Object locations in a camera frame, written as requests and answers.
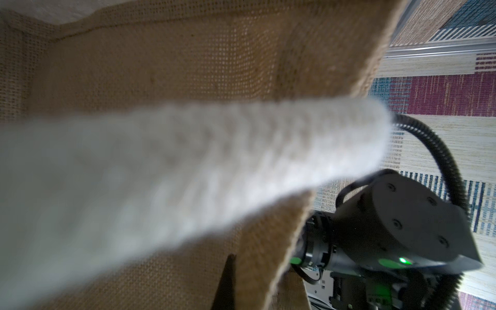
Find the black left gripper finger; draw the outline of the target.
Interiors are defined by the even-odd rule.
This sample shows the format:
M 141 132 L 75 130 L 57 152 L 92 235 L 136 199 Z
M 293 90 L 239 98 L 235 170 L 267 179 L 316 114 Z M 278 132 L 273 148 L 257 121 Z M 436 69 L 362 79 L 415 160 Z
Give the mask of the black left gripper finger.
M 236 255 L 227 257 L 211 310 L 235 310 Z

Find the burlap tote bag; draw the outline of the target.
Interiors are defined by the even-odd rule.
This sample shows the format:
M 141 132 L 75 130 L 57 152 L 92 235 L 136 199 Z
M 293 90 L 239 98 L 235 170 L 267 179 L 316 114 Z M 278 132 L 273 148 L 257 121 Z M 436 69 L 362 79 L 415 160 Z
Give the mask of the burlap tote bag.
M 1 308 L 308 309 L 315 191 L 377 170 L 405 1 L 2 1 Z

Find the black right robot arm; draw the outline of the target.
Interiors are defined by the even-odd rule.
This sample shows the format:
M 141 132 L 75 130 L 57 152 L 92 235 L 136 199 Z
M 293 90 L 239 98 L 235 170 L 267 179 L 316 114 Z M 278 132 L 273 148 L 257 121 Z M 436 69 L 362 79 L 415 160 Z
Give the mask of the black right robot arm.
M 483 266 L 465 212 L 389 169 L 313 213 L 290 263 L 308 284 L 329 273 L 333 309 L 448 309 L 442 284 Z

